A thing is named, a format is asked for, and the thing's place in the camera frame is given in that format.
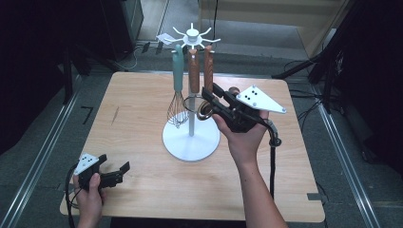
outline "white utensil stand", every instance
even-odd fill
[[[202,41],[210,43],[218,42],[218,40],[203,39],[202,36],[206,32],[200,34],[193,28],[193,23],[190,24],[191,28],[186,34],[174,30],[183,35],[183,38],[177,40],[168,40],[169,42],[183,41],[182,47],[188,45],[192,47],[201,46],[204,48]],[[212,118],[205,121],[200,121],[196,117],[196,113],[188,111],[189,120],[177,128],[174,124],[167,122],[163,128],[163,144],[171,155],[184,162],[198,162],[209,157],[217,148],[220,142],[220,131]]]

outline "person's left hand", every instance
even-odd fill
[[[80,190],[78,179],[78,176],[73,176],[74,192],[77,194],[76,199],[80,210],[78,227],[96,227],[101,220],[103,200],[106,198],[104,192],[100,195],[98,191],[98,186],[101,183],[100,175],[98,173],[92,175],[88,191],[84,189]]]

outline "floor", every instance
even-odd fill
[[[188,29],[189,23],[197,21],[196,0],[168,0],[164,10],[166,15],[158,27],[159,33],[168,33],[179,38],[172,27],[184,31]],[[210,27],[211,23],[212,21],[203,21],[203,27]],[[251,31],[239,34],[232,27]],[[261,33],[252,36],[252,31]],[[293,27],[219,21],[216,24],[216,37],[221,38],[215,46],[216,52],[228,54],[224,56],[235,59],[241,58],[244,63],[250,63],[247,62],[248,58],[261,57],[264,60],[273,60],[278,64],[275,68],[283,70],[298,63],[293,61],[307,59]],[[152,47],[157,45],[155,39],[146,36],[138,45],[147,42],[151,42]],[[165,56],[164,53],[151,55],[149,52],[140,53],[139,49],[135,55],[119,64],[132,67],[128,70],[168,70],[165,66],[158,66]],[[255,66],[244,66],[243,68],[247,68],[245,72],[255,73],[242,74],[246,77],[260,77],[259,73],[264,72],[260,67],[262,66],[258,62]],[[223,72],[231,69],[243,72],[235,65],[223,69]],[[294,89],[293,95],[299,94],[297,90],[320,94],[321,84],[308,84],[308,73],[305,69],[286,79],[290,89]],[[4,219],[1,227],[68,227],[67,218],[59,212],[64,194],[64,179],[70,165],[81,153],[110,76],[110,70],[95,66],[90,76],[77,77],[77,95],[72,99],[73,102],[61,106],[64,94],[63,91],[59,92],[32,123],[21,141],[0,157],[0,217]],[[294,98],[293,102],[297,114],[302,116],[315,104],[316,99]],[[303,118],[301,132],[322,196],[326,220],[315,224],[293,222],[289,226],[401,226],[403,182],[400,176],[387,165],[369,164],[362,159],[356,138],[339,112],[333,111],[328,115],[323,107],[318,106],[309,112],[304,124],[302,120]],[[49,132],[55,133],[56,137],[47,138]],[[110,218],[104,218],[100,227],[109,227],[109,223]]]

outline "wooden handle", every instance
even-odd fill
[[[211,49],[211,46],[204,49],[204,87],[213,92],[213,52]]]
[[[200,91],[200,65],[199,65],[199,55],[196,49],[190,49],[188,54],[188,65],[189,65],[189,84],[190,91],[192,93],[199,93]]]

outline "hand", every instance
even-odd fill
[[[78,227],[96,227],[101,220],[103,200],[106,198],[104,192],[102,192],[100,196],[98,191],[98,186],[101,183],[100,175],[98,173],[92,175],[91,180],[89,181],[88,191],[84,189],[80,190],[81,188],[78,179],[78,176],[73,176],[74,192],[77,194],[77,203],[80,210],[80,221]]]
[[[269,112],[261,111],[260,116],[263,120],[268,119]],[[237,167],[249,164],[257,165],[258,148],[267,128],[257,123],[246,133],[234,133],[221,116],[214,114],[213,119],[219,130],[227,138],[229,151]]]

